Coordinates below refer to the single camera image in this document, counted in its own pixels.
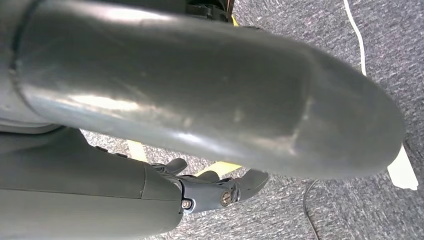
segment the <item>black cable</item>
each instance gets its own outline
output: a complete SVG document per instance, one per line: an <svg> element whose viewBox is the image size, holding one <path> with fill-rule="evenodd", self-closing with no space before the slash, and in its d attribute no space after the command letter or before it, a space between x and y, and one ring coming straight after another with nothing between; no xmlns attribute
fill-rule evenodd
<svg viewBox="0 0 424 240"><path fill-rule="evenodd" d="M308 214L308 210L306 209L306 198L308 196L309 191L311 190L311 188L319 181L319 179L316 179L315 181L312 182L311 185L309 185L309 187L306 189L305 193L303 194L303 212L305 214L305 217L307 218L307 221L310 224L310 227L312 228L313 234L315 235L315 239L316 240L320 240L320 237L318 236L318 232L317 230L315 230L314 225L312 224L311 221L311 217Z"/></svg>

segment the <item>bolt head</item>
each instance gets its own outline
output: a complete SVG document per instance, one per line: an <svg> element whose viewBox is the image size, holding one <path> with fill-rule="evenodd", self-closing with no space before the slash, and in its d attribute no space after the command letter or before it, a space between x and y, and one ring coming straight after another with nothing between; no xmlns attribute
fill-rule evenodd
<svg viewBox="0 0 424 240"><path fill-rule="evenodd" d="M224 191L221 196L221 205L226 207L231 203L231 192Z"/></svg>
<svg viewBox="0 0 424 240"><path fill-rule="evenodd" d="M182 200L181 207L183 209L190 209L192 207L192 201L187 200L187 199Z"/></svg>

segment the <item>white cable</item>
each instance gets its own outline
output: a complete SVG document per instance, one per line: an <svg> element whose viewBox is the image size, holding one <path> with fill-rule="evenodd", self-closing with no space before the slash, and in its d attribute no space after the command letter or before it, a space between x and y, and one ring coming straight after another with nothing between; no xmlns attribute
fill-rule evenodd
<svg viewBox="0 0 424 240"><path fill-rule="evenodd" d="M358 38L359 50L360 50L360 69L362 70L362 74L366 76L367 71L365 70L365 49L364 49L364 42L362 41L361 32L359 31L357 24L355 23L355 20L352 17L348 0L343 0L343 2L344 2L344 8L346 9L346 13L347 13L347 18L349 18L349 22L352 25L352 28L355 31L356 36Z"/></svg>

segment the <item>yellow floor marking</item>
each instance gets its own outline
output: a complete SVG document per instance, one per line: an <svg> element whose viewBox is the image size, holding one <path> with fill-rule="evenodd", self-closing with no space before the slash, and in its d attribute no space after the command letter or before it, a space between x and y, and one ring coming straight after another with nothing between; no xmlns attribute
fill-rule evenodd
<svg viewBox="0 0 424 240"><path fill-rule="evenodd" d="M214 171L218 174L219 177L224 176L227 173L231 173L234 170L237 170L241 168L242 166L225 162L225 161L217 161L214 164L208 166L207 168L203 169L202 171L195 174L195 176L199 176L200 174L206 172L206 171Z"/></svg>
<svg viewBox="0 0 424 240"><path fill-rule="evenodd" d="M127 140L126 143L128 144L129 154L131 155L132 159L146 163L148 162L145 149L141 143L131 140Z"/></svg>

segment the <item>curved gray pipe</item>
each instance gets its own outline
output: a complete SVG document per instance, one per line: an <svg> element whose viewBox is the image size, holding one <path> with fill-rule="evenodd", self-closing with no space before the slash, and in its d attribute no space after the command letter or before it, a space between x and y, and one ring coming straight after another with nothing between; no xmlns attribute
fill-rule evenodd
<svg viewBox="0 0 424 240"><path fill-rule="evenodd" d="M401 146L381 89L286 38L45 0L19 41L18 88L51 123L302 177L375 173Z"/></svg>

